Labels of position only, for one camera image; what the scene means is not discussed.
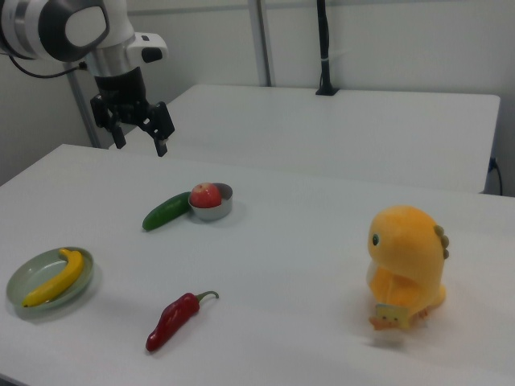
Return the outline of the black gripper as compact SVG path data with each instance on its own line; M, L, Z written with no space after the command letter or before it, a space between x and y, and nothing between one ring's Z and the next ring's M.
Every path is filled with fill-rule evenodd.
M146 99L146 87L140 68L120 76L95 78L99 93L90 100L96 125L111 133L114 145L126 145L121 124L136 125L154 140L159 157L167 153L166 141L175 131L167 106Z

